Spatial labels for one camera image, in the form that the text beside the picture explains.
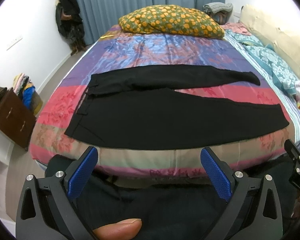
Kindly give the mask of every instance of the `metal screw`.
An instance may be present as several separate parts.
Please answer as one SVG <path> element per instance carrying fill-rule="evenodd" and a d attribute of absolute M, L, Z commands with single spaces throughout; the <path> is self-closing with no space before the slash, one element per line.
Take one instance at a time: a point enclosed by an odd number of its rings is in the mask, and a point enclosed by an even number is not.
<path fill-rule="evenodd" d="M 64 172 L 63 171 L 58 171 L 56 173 L 56 177 L 61 178 L 63 176 Z"/>
<path fill-rule="evenodd" d="M 31 181 L 32 179 L 33 179 L 33 175 L 32 174 L 30 174 L 30 175 L 27 176 L 27 180 Z"/>
<path fill-rule="evenodd" d="M 271 175 L 267 174 L 267 175 L 266 175 L 266 180 L 269 180 L 269 181 L 272 180 Z"/>
<path fill-rule="evenodd" d="M 238 178 L 242 178 L 243 177 L 243 173 L 241 171 L 236 171 L 234 174 Z"/>

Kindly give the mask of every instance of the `drawer handle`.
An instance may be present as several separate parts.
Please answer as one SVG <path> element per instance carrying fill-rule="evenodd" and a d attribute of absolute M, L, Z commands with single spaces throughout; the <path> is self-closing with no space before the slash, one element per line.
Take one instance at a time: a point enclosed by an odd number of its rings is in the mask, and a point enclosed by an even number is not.
<path fill-rule="evenodd" d="M 9 115 L 11 114 L 11 111 L 12 111 L 12 108 L 10 109 L 10 111 L 9 111 L 7 117 L 6 117 L 7 119 L 8 119 L 8 117 L 9 117 Z"/>
<path fill-rule="evenodd" d="M 21 127 L 20 132 L 22 132 L 22 130 L 23 130 L 25 124 L 26 124 L 26 121 L 23 121 L 23 126 Z"/>

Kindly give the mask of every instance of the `blue gripper pad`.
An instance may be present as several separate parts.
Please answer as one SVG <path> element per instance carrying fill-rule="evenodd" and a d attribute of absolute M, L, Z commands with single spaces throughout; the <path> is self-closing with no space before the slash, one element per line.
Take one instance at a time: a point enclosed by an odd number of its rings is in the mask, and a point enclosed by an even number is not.
<path fill-rule="evenodd" d="M 232 192 L 230 181 L 228 180 L 226 175 L 223 173 L 223 171 L 220 169 L 218 164 L 214 161 L 214 159 L 206 149 L 201 150 L 200 161 L 219 197 L 225 199 L 228 202 L 232 195 Z"/>
<path fill-rule="evenodd" d="M 71 179 L 69 179 L 67 192 L 69 199 L 74 199 L 80 196 L 98 162 L 98 150 L 95 147 L 91 148 L 92 149 L 90 149 L 78 169 L 73 173 Z"/>

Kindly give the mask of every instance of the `beige pillow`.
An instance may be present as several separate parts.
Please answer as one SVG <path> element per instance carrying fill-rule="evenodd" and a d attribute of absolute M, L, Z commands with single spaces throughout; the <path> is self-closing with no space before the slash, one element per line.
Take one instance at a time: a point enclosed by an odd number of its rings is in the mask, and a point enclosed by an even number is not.
<path fill-rule="evenodd" d="M 274 51 L 300 78 L 300 27 L 297 19 L 286 19 L 284 21 L 247 4 L 241 11 L 240 22 L 263 45 L 272 45 Z"/>

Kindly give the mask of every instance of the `wooden dresser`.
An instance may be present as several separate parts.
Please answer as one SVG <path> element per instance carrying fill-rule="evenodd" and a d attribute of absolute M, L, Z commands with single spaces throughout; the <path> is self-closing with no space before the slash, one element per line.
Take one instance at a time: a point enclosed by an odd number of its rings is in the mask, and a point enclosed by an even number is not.
<path fill-rule="evenodd" d="M 0 101 L 0 130 L 27 149 L 35 121 L 36 117 L 24 106 L 13 89 L 9 89 Z"/>

